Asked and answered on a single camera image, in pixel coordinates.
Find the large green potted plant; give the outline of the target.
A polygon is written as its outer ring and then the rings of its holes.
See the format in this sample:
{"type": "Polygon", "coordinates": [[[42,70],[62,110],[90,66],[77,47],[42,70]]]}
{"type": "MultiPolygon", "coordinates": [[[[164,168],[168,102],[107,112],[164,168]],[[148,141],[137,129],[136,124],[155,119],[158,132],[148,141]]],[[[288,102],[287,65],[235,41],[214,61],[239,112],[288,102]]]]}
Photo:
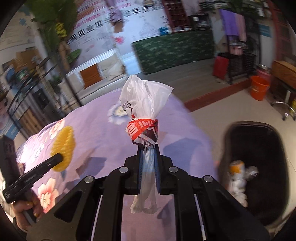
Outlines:
{"type": "Polygon", "coordinates": [[[33,14],[39,32],[49,52],[57,52],[64,69],[70,71],[67,41],[73,32],[77,20],[75,1],[26,1],[25,6],[33,14]]]}

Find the purple hanging towel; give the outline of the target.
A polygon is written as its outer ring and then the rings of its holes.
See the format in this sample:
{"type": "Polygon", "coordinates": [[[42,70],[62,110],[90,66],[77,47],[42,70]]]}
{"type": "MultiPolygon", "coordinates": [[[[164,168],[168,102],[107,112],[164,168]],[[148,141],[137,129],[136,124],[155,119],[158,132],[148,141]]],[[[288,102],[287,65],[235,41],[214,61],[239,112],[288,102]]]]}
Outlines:
{"type": "Polygon", "coordinates": [[[220,16],[227,36],[238,36],[235,14],[231,11],[220,9],[220,16]]]}

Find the red telephone booth cabinet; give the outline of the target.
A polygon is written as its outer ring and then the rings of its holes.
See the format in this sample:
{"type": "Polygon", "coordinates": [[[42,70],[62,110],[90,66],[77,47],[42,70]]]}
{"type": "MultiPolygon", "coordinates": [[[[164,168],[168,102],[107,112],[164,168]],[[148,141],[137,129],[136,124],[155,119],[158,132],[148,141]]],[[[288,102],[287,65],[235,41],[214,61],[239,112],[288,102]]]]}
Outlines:
{"type": "Polygon", "coordinates": [[[187,31],[190,22],[181,0],[162,0],[172,32],[187,31]]]}

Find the black iron towel rack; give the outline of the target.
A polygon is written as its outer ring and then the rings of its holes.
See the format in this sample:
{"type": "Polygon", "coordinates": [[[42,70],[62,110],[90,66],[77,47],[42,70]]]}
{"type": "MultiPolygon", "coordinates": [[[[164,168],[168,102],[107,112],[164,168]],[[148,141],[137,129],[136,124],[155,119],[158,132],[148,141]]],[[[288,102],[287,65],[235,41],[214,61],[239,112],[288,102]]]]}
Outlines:
{"type": "Polygon", "coordinates": [[[229,84],[232,84],[234,78],[238,76],[250,76],[255,71],[256,64],[261,63],[261,40],[257,20],[251,16],[233,13],[238,36],[225,34],[227,52],[218,54],[229,59],[227,70],[229,84]]]}

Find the red bag on floor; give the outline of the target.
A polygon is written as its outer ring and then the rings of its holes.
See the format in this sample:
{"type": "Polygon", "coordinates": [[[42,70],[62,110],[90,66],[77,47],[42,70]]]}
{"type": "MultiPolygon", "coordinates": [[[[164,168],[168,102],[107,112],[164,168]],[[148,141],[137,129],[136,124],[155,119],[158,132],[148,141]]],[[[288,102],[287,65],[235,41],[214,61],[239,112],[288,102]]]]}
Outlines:
{"type": "Polygon", "coordinates": [[[213,76],[224,80],[227,74],[229,59],[217,56],[214,61],[213,76]]]}

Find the purple floral tablecloth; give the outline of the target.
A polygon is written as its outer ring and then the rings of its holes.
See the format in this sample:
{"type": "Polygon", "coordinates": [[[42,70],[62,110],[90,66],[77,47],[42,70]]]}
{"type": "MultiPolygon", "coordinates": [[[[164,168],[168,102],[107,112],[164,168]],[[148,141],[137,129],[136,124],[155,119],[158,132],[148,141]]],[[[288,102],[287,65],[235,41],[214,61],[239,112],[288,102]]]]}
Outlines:
{"type": "MultiPolygon", "coordinates": [[[[49,171],[33,186],[44,212],[48,212],[84,177],[100,178],[121,167],[137,153],[125,129],[130,117],[122,110],[121,91],[107,93],[50,123],[31,136],[17,151],[18,162],[29,171],[51,154],[57,134],[66,126],[74,130],[75,149],[63,172],[49,171]]],[[[215,175],[210,138],[196,126],[191,114],[175,96],[170,96],[158,114],[159,151],[173,164],[196,177],[215,175]]],[[[154,214],[132,213],[132,196],[124,198],[122,240],[175,240],[174,200],[157,195],[154,214]]]]}

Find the yellow foam fruit net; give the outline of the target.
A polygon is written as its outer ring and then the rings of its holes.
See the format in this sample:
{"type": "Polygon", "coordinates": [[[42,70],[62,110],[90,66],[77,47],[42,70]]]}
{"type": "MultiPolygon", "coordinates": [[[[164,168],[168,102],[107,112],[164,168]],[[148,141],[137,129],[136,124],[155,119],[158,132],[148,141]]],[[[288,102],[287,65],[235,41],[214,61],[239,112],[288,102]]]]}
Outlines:
{"type": "Polygon", "coordinates": [[[73,127],[63,127],[56,135],[50,152],[51,157],[55,154],[61,154],[63,158],[63,160],[53,168],[54,171],[62,172],[67,169],[72,161],[75,147],[76,142],[73,127]]]}

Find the orange white drink bottle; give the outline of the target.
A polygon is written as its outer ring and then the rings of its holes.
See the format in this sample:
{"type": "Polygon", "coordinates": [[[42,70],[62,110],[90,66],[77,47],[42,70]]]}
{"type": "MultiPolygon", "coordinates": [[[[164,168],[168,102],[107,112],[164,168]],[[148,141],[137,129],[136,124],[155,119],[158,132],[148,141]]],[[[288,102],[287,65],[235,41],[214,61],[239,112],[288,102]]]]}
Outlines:
{"type": "Polygon", "coordinates": [[[247,195],[245,192],[245,165],[237,160],[230,164],[228,192],[243,206],[247,207],[247,195]]]}

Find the brown upholstered stool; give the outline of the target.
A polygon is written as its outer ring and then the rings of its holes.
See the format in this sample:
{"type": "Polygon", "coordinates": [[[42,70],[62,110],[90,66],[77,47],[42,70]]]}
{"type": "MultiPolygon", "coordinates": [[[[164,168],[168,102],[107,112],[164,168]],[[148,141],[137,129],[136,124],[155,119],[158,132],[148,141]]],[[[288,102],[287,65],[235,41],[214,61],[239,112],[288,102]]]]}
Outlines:
{"type": "Polygon", "coordinates": [[[286,61],[273,61],[271,73],[293,89],[296,88],[296,67],[286,61]]]}

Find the green patterned counter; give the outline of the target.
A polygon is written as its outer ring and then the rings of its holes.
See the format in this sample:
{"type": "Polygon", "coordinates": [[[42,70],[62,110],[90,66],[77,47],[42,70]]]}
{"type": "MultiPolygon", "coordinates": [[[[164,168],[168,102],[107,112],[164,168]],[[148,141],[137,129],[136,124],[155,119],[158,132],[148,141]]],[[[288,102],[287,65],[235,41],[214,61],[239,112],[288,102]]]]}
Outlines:
{"type": "Polygon", "coordinates": [[[214,57],[211,30],[151,37],[133,42],[132,47],[144,74],[214,57]]]}

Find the orange plastic bucket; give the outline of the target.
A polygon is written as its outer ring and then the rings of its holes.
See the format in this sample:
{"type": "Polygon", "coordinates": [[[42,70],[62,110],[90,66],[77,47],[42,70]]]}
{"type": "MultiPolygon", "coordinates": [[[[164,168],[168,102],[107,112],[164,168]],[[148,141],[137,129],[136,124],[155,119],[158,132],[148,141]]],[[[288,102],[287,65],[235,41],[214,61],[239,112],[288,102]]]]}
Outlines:
{"type": "Polygon", "coordinates": [[[266,93],[268,92],[270,88],[270,81],[260,77],[260,76],[251,76],[251,87],[250,87],[250,95],[257,101],[262,101],[266,93]]]}

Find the white wicker swing sofa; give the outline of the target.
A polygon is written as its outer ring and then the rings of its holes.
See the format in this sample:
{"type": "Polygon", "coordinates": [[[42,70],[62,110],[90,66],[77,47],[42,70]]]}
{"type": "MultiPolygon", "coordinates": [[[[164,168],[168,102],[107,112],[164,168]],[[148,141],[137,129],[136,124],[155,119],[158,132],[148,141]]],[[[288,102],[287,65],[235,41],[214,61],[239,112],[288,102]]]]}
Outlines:
{"type": "Polygon", "coordinates": [[[83,105],[122,87],[127,80],[118,49],[113,48],[83,63],[66,74],[58,87],[70,105],[83,105]]]}

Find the white red plastic bag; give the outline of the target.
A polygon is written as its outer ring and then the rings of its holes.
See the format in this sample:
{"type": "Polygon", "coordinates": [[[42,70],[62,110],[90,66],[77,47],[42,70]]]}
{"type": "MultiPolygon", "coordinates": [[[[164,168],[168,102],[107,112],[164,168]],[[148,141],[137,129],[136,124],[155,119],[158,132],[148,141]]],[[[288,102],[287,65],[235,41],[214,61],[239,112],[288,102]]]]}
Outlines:
{"type": "Polygon", "coordinates": [[[159,139],[157,116],[168,101],[173,88],[160,82],[142,80],[131,75],[119,100],[130,117],[125,131],[140,149],[139,194],[133,199],[131,213],[157,212],[156,144],[159,139]]]}

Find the black trash bin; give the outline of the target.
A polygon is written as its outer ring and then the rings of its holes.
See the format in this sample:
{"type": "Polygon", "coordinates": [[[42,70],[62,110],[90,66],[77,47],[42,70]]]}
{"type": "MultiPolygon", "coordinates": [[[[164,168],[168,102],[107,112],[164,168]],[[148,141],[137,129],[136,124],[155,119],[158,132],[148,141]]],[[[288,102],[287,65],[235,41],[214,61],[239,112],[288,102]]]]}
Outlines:
{"type": "Polygon", "coordinates": [[[264,226],[276,222],[289,198],[287,159],[279,132],[267,123],[238,121],[224,133],[218,180],[227,186],[230,165],[242,161],[253,176],[246,182],[247,210],[264,226]]]}

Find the black iron railing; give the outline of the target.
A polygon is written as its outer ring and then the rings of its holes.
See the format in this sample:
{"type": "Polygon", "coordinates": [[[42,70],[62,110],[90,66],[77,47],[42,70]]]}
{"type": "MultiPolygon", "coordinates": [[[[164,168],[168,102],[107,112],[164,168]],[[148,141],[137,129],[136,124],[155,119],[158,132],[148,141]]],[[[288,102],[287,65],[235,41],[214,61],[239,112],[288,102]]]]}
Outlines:
{"type": "Polygon", "coordinates": [[[82,105],[61,57],[51,52],[21,81],[6,112],[27,139],[82,105]]]}

